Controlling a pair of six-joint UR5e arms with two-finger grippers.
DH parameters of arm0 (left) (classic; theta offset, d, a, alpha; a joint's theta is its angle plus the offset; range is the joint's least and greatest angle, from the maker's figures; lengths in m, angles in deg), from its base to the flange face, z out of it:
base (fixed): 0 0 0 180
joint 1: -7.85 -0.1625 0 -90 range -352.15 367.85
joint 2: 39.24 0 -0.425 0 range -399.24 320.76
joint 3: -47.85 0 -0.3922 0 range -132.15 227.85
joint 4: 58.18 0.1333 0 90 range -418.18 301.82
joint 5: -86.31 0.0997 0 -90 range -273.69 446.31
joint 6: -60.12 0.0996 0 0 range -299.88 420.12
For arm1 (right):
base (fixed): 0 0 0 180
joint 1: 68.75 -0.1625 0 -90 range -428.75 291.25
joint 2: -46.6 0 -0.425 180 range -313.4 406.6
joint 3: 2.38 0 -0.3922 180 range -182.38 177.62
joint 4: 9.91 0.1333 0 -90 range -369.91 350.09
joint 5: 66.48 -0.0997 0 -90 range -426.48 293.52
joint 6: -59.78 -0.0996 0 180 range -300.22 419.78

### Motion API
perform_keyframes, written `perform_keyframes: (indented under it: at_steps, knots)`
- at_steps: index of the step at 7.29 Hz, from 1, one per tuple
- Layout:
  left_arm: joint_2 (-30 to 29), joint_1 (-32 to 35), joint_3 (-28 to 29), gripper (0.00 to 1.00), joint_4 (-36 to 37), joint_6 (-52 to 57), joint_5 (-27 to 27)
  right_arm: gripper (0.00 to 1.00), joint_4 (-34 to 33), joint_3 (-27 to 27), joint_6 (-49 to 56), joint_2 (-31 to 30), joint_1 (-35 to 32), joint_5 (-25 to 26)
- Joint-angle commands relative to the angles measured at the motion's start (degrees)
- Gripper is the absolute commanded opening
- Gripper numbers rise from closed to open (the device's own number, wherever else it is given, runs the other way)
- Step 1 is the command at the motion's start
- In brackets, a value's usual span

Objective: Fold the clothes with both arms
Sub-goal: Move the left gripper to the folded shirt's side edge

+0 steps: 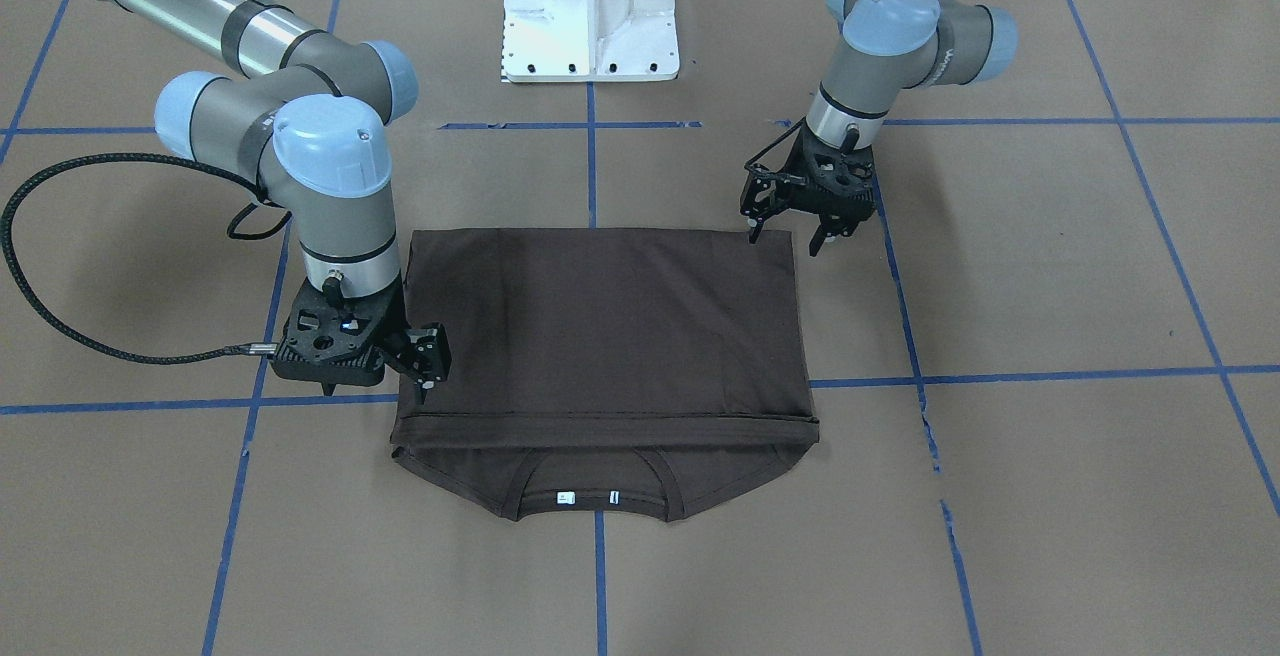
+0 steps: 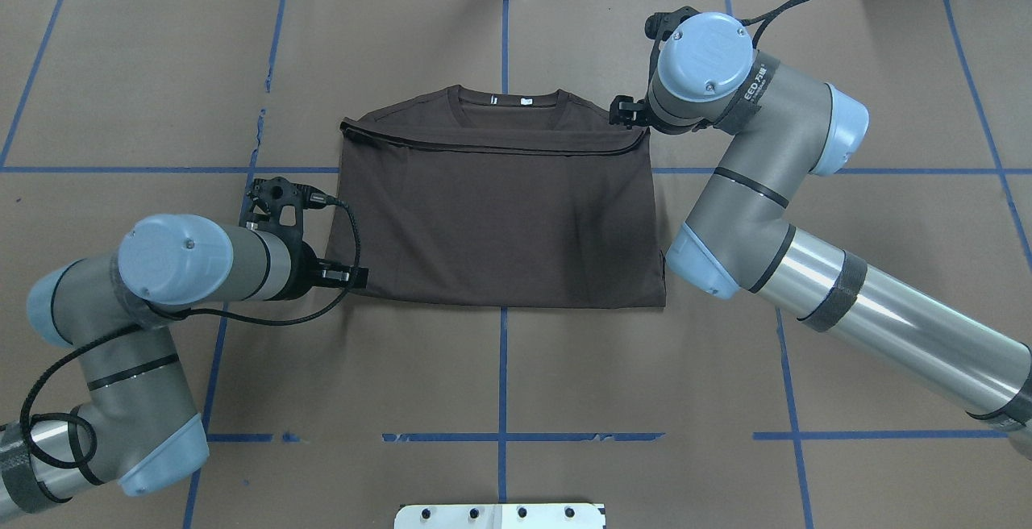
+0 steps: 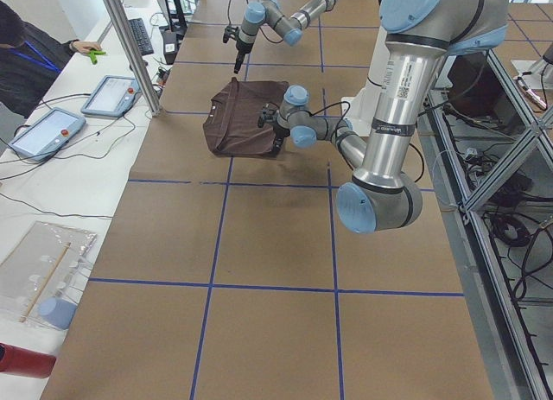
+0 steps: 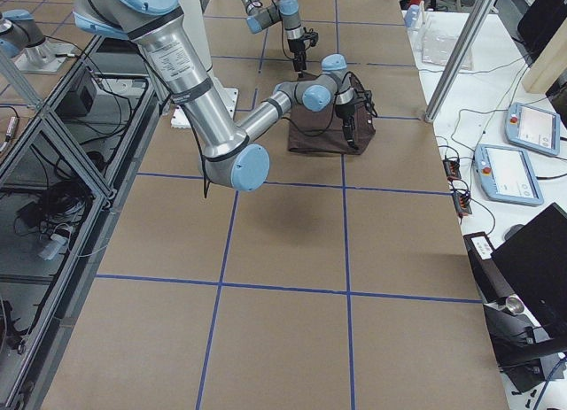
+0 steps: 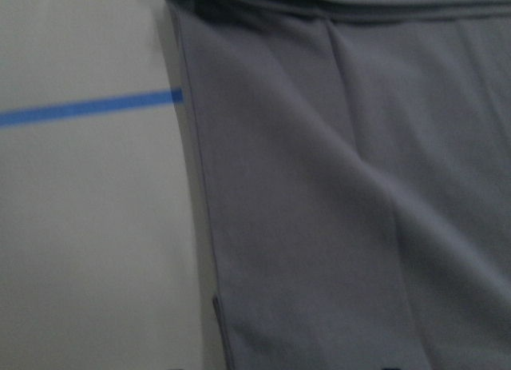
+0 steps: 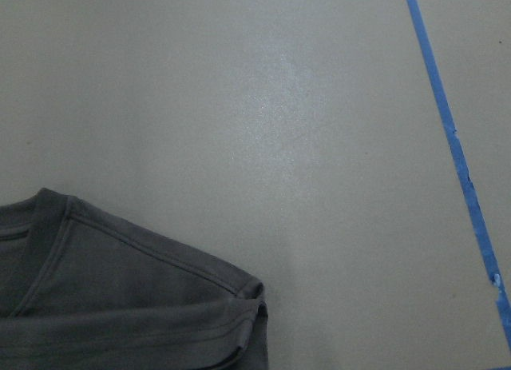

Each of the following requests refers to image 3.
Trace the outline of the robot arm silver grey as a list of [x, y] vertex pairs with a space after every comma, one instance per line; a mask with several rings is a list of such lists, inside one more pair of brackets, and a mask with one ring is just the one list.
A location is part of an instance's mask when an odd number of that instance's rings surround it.
[[288, 130], [298, 148], [330, 142], [353, 166], [351, 181], [337, 193], [340, 220], [350, 231], [401, 228], [417, 219], [422, 195], [402, 166], [423, 101], [446, 57], [483, 52], [505, 39], [508, 3], [381, 0], [379, 17], [389, 59], [367, 139], [343, 117], [310, 112], [304, 87], [288, 88], [274, 125]]
[[227, 25], [223, 42], [230, 39], [236, 42], [238, 50], [233, 71], [238, 74], [245, 56], [252, 51], [257, 33], [264, 24], [273, 29], [289, 46], [296, 45], [302, 38], [303, 30], [321, 14], [331, 11], [338, 0], [310, 0], [296, 13], [286, 16], [277, 0], [263, 0], [247, 4], [243, 20], [238, 27]]

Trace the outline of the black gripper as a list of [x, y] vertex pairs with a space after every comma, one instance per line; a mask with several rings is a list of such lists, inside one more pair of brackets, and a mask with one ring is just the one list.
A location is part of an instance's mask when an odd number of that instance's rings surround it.
[[238, 54], [235, 60], [233, 72], [238, 74], [243, 66], [245, 56], [251, 52], [251, 44], [243, 41], [237, 41], [236, 49], [238, 50]]
[[283, 140], [289, 136], [289, 130], [282, 127], [280, 124], [273, 125], [273, 131], [275, 132], [275, 140], [272, 144], [271, 154], [279, 154], [283, 147]]

